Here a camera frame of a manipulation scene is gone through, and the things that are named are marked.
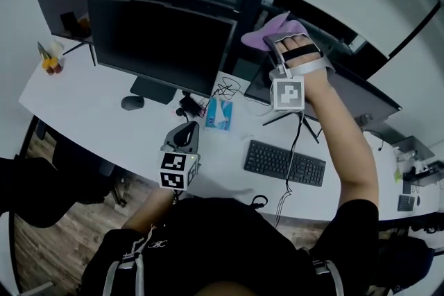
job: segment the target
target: computer mouse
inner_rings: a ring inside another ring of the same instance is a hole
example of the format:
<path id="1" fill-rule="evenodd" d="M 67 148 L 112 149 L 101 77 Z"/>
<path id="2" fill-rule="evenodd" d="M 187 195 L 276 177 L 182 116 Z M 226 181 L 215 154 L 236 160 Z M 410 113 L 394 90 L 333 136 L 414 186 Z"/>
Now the computer mouse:
<path id="1" fill-rule="evenodd" d="M 142 109 L 145 105 L 145 99 L 143 96 L 127 96 L 122 99 L 122 109 L 127 111 Z"/>

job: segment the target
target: person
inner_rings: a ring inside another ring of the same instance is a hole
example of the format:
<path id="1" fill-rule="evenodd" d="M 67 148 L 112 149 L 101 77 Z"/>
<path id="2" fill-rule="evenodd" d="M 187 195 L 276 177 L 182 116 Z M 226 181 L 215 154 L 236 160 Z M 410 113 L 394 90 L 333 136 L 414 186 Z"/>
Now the person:
<path id="1" fill-rule="evenodd" d="M 284 53 L 311 43 L 295 36 L 277 45 Z M 319 57 L 310 53 L 287 64 Z M 84 272 L 80 294 L 335 295 L 332 280 L 320 279 L 313 263 L 329 260 L 339 271 L 344 295 L 363 295 L 377 263 L 373 154 L 325 69 L 305 75 L 305 96 L 341 180 L 336 216 L 309 252 L 297 250 L 252 207 L 236 200 L 190 198 L 173 205 L 173 191 L 157 189 L 122 229 L 105 235 Z"/>

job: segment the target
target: monitor base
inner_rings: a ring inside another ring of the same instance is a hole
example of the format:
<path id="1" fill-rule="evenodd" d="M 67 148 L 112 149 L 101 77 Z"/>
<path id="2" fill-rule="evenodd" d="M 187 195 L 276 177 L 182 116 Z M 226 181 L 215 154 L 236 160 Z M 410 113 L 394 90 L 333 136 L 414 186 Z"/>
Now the monitor base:
<path id="1" fill-rule="evenodd" d="M 167 105 L 173 100 L 176 90 L 168 85 L 138 77 L 130 92 L 131 94 L 143 96 L 144 98 Z"/>

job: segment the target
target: black shirt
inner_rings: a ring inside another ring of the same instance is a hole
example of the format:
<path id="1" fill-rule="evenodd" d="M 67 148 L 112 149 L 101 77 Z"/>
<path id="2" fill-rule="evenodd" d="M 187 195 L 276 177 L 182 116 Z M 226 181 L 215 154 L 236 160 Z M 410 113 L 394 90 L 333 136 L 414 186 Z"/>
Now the black shirt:
<path id="1" fill-rule="evenodd" d="M 363 295 L 377 262 L 377 221 L 373 203 L 347 202 L 309 255 L 236 200 L 182 200 L 142 253 L 145 294 L 195 295 L 210 283 L 233 281 L 258 295 L 319 295 L 315 258 L 334 262 L 346 296 Z M 108 232 L 85 270 L 81 295 L 102 295 L 111 263 L 145 240 L 130 229 Z M 134 275 L 126 277 L 116 274 L 113 295 L 133 293 Z"/>

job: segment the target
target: wooden floor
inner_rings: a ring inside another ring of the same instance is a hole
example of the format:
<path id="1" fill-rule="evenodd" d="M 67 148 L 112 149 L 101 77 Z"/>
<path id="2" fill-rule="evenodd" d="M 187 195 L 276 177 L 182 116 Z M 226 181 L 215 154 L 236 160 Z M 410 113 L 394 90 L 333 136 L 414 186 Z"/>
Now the wooden floor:
<path id="1" fill-rule="evenodd" d="M 44 157 L 50 162 L 56 142 L 49 134 L 40 141 L 33 137 L 28 157 Z M 15 216 L 15 254 L 23 291 L 48 281 L 61 287 L 67 295 L 75 295 L 80 278 L 110 229 L 120 228 L 149 195 L 146 180 L 126 173 L 119 187 L 128 205 L 116 206 L 109 195 L 103 204 L 76 203 L 54 226 L 46 229 L 32 227 Z M 297 247 L 311 247 L 327 223 L 283 218 L 278 230 Z"/>

